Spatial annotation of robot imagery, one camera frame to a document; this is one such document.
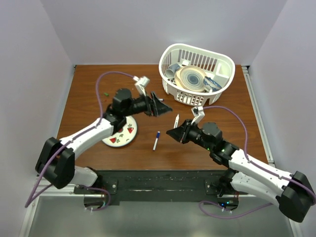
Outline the white pen blue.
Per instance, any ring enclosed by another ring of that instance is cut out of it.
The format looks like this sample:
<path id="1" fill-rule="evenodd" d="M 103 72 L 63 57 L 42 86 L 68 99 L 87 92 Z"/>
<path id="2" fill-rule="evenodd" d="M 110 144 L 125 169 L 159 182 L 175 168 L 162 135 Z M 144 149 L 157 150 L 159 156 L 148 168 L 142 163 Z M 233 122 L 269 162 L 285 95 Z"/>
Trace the white pen blue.
<path id="1" fill-rule="evenodd" d="M 156 139 L 155 139 L 154 146 L 153 146 L 153 151 L 156 150 L 157 143 L 158 143 L 158 137 L 156 137 Z"/>

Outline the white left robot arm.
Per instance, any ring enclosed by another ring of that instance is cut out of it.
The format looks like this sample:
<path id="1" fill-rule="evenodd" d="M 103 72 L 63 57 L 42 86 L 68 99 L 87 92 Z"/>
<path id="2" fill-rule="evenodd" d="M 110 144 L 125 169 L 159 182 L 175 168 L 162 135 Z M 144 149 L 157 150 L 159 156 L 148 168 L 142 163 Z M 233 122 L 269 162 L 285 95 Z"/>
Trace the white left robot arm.
<path id="1" fill-rule="evenodd" d="M 75 160 L 99 141 L 108 138 L 127 123 L 127 117 L 139 113 L 158 117 L 171 112 L 172 108 L 158 99 L 154 92 L 150 96 L 132 98 L 131 91 L 119 89 L 112 103 L 102 116 L 88 127 L 62 139 L 49 138 L 42 149 L 36 171 L 57 189 L 68 184 L 85 186 L 92 194 L 102 189 L 100 175 L 89 167 L 75 165 Z"/>

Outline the white pen green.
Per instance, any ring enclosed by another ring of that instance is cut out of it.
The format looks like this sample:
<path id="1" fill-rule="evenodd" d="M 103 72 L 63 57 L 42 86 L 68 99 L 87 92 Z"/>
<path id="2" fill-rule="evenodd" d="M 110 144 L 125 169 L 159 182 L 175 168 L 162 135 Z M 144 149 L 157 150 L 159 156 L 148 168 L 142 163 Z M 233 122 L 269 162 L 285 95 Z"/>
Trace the white pen green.
<path id="1" fill-rule="evenodd" d="M 175 118 L 174 128 L 176 128 L 178 126 L 178 122 L 179 122 L 179 114 Z"/>

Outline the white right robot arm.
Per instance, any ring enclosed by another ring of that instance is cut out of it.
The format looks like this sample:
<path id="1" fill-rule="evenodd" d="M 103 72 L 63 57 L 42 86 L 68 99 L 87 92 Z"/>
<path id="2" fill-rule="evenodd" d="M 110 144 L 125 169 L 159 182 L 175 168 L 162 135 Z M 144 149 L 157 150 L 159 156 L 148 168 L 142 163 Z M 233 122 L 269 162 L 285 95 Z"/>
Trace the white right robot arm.
<path id="1" fill-rule="evenodd" d="M 264 199 L 298 223 L 303 222 L 316 203 L 316 195 L 305 174 L 283 171 L 247 156 L 244 150 L 223 139 L 222 131 L 214 122 L 199 128 L 187 119 L 166 133 L 179 143 L 193 142 L 201 146 L 217 164 L 228 168 L 226 177 L 220 181 L 220 189 L 226 194 L 237 191 Z"/>

